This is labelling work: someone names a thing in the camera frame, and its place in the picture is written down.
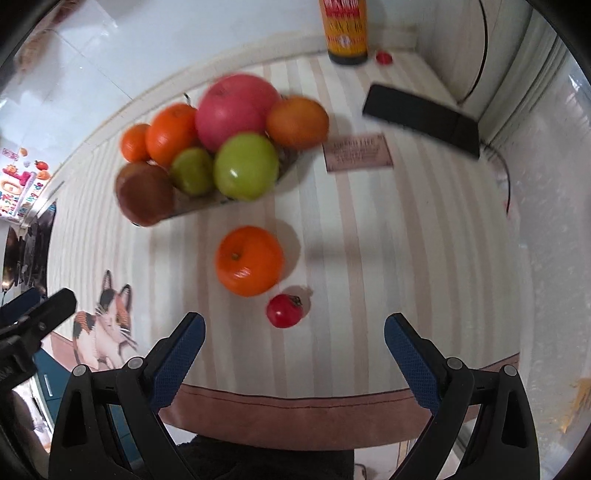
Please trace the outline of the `small red fruit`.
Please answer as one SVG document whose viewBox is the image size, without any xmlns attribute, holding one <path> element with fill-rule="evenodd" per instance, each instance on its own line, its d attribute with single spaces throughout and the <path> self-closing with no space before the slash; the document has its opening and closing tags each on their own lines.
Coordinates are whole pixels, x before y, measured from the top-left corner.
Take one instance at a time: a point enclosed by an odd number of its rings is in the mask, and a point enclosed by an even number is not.
<svg viewBox="0 0 591 480">
<path fill-rule="evenodd" d="M 266 305 L 266 318 L 276 328 L 293 327 L 304 318 L 303 302 L 295 295 L 276 295 Z"/>
</svg>

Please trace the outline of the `bright orange tangerine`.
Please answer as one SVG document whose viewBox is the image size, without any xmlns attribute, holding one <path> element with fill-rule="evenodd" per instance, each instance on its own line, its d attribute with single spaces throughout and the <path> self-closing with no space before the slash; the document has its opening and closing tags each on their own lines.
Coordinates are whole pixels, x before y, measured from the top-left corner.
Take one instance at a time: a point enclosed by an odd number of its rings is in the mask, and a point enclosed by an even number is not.
<svg viewBox="0 0 591 480">
<path fill-rule="evenodd" d="M 283 248 L 266 229 L 242 226 L 219 243 L 214 257 L 217 279 L 231 293 L 259 296 L 280 282 Z"/>
</svg>

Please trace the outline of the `dark orange tangerine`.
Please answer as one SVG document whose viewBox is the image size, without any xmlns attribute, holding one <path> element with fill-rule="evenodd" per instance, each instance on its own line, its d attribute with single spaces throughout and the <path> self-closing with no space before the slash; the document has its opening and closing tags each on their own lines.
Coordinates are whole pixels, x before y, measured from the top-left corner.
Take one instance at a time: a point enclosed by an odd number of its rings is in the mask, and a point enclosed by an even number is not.
<svg viewBox="0 0 591 480">
<path fill-rule="evenodd" d="M 266 117 L 266 133 L 284 148 L 315 148 L 328 138 L 329 114 L 314 99 L 290 96 L 270 109 Z"/>
</svg>

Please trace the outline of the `colourful sticker sheet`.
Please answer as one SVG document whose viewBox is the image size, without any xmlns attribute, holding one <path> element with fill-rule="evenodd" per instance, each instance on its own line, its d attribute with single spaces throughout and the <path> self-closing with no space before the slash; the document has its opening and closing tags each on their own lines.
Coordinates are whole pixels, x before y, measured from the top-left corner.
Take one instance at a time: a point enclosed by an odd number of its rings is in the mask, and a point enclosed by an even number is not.
<svg viewBox="0 0 591 480">
<path fill-rule="evenodd" d="M 50 163 L 8 141 L 1 141 L 1 219 L 21 223 L 55 170 Z"/>
</svg>

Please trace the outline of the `brown red apple on plate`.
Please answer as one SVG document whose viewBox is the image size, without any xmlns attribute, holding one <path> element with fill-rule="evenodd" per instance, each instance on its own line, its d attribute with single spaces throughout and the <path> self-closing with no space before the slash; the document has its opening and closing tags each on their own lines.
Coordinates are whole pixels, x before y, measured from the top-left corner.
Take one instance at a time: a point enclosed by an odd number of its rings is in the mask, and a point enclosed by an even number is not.
<svg viewBox="0 0 591 480">
<path fill-rule="evenodd" d="M 149 227 L 174 213 L 174 187 L 157 165 L 125 165 L 116 176 L 114 192 L 121 213 L 135 225 Z"/>
</svg>

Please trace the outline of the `floral oval fruit plate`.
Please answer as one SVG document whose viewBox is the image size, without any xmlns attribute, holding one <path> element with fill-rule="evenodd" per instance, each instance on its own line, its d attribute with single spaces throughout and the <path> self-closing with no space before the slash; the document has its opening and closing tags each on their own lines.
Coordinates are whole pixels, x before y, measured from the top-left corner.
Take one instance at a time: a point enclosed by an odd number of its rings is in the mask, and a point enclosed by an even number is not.
<svg viewBox="0 0 591 480">
<path fill-rule="evenodd" d="M 263 135 L 242 133 L 215 155 L 183 150 L 168 169 L 148 163 L 120 169 L 115 195 L 121 213 L 142 227 L 231 201 L 250 202 L 273 190 L 300 153 Z"/>
</svg>

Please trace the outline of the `small orange on plate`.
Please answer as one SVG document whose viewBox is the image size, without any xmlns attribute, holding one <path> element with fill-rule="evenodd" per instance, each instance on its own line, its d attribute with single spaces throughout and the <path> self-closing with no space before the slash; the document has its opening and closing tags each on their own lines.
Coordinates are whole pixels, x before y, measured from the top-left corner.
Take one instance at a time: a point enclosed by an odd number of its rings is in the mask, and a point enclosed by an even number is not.
<svg viewBox="0 0 591 480">
<path fill-rule="evenodd" d="M 146 144 L 146 135 L 149 128 L 149 124 L 140 123 L 131 126 L 123 133 L 119 149 L 127 162 L 145 163 L 150 160 Z"/>
</svg>

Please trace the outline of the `small green apple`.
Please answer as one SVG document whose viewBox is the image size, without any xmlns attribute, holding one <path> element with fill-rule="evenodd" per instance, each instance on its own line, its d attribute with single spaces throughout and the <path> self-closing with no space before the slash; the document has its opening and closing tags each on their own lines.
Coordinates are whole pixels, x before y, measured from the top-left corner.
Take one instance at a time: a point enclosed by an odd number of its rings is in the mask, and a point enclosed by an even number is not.
<svg viewBox="0 0 591 480">
<path fill-rule="evenodd" d="M 179 153 L 172 162 L 168 176 L 174 186 L 188 197 L 201 197 L 214 191 L 213 160 L 200 147 Z"/>
</svg>

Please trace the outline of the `large orange with stem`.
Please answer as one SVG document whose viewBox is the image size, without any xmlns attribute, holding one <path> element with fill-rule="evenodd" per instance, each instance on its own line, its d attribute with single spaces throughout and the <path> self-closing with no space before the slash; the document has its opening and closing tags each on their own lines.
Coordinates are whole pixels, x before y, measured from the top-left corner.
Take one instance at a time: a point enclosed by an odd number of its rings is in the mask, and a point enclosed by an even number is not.
<svg viewBox="0 0 591 480">
<path fill-rule="evenodd" d="M 168 169 L 182 151 L 199 146 L 197 108 L 175 103 L 161 110 L 147 129 L 146 148 L 150 159 Z"/>
</svg>

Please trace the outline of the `large green apple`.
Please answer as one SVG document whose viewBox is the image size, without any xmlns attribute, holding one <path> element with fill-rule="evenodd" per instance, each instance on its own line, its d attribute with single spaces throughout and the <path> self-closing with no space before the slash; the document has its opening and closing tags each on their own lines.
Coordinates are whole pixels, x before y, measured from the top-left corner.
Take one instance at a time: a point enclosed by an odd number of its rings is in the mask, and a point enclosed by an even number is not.
<svg viewBox="0 0 591 480">
<path fill-rule="evenodd" d="M 254 201 L 273 189 L 280 172 L 279 154 L 266 136 L 240 133 L 215 155 L 216 188 L 227 198 Z"/>
</svg>

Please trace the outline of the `brown label patch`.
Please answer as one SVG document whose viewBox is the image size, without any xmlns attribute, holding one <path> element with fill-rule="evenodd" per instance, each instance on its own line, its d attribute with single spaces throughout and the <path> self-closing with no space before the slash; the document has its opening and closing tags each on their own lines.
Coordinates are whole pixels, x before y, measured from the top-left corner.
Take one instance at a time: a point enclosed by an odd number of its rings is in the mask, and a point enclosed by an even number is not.
<svg viewBox="0 0 591 480">
<path fill-rule="evenodd" d="M 335 138 L 325 142 L 322 152 L 325 155 L 325 168 L 331 173 L 394 166 L 386 137 L 382 133 Z"/>
</svg>

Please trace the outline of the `black smartphone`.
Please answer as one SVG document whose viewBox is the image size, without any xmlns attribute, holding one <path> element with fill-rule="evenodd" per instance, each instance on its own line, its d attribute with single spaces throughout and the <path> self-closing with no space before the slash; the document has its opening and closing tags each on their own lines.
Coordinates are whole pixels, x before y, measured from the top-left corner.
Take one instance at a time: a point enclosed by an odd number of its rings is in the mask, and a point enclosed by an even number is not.
<svg viewBox="0 0 591 480">
<path fill-rule="evenodd" d="M 475 160 L 480 158 L 477 122 L 441 103 L 381 83 L 370 84 L 363 116 L 438 140 Z"/>
</svg>

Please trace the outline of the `large red apple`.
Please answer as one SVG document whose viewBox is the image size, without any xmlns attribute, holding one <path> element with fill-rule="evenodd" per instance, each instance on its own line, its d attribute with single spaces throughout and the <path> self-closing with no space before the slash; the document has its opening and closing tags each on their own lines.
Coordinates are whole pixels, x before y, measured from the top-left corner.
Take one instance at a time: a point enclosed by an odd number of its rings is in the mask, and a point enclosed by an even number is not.
<svg viewBox="0 0 591 480">
<path fill-rule="evenodd" d="M 195 125 L 205 149 L 216 152 L 239 133 L 263 134 L 266 117 L 281 99 L 279 91 L 263 78 L 235 73 L 218 79 L 197 106 Z"/>
</svg>

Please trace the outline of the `red bottle cap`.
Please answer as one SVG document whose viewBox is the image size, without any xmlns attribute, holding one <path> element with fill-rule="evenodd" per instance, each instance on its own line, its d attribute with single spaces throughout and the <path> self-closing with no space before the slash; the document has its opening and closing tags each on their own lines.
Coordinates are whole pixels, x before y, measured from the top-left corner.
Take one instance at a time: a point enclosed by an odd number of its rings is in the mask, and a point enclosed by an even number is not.
<svg viewBox="0 0 591 480">
<path fill-rule="evenodd" d="M 377 50 L 375 59 L 377 64 L 381 66 L 392 65 L 394 63 L 393 56 L 385 50 Z"/>
</svg>

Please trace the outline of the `soy sauce bottle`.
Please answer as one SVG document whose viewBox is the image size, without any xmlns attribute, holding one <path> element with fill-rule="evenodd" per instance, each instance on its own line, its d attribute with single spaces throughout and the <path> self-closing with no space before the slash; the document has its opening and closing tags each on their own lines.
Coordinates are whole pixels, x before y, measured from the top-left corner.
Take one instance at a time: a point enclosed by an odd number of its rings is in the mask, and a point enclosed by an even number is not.
<svg viewBox="0 0 591 480">
<path fill-rule="evenodd" d="M 318 1 L 329 59 L 356 66 L 369 57 L 368 9 L 365 0 Z"/>
</svg>

